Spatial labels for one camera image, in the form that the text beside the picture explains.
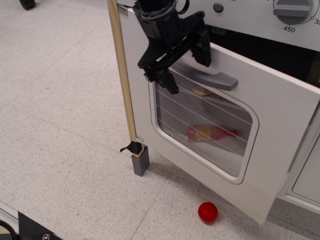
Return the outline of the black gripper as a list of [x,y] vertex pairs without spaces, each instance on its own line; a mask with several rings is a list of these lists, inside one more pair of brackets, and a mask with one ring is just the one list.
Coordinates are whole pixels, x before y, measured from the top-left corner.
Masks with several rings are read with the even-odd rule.
[[171,94],[178,94],[179,88],[168,68],[188,51],[197,63],[210,66],[211,42],[203,11],[185,18],[179,17],[175,6],[159,7],[154,11],[134,6],[133,11],[149,41],[138,62],[149,81],[158,82]]

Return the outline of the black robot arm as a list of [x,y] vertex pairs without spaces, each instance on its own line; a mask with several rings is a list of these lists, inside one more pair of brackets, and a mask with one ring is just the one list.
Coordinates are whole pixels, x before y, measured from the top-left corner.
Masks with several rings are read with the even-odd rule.
[[196,62],[206,67],[212,61],[204,12],[180,18],[189,5],[186,1],[182,10],[177,11],[174,0],[138,0],[133,6],[149,41],[138,67],[144,70],[148,81],[159,83],[171,94],[178,94],[179,88],[169,67],[186,52],[191,51]]

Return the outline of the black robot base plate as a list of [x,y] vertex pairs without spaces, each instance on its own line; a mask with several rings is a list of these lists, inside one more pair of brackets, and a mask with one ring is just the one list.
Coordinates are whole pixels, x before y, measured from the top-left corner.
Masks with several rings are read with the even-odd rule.
[[62,240],[60,236],[18,212],[18,235],[20,240]]

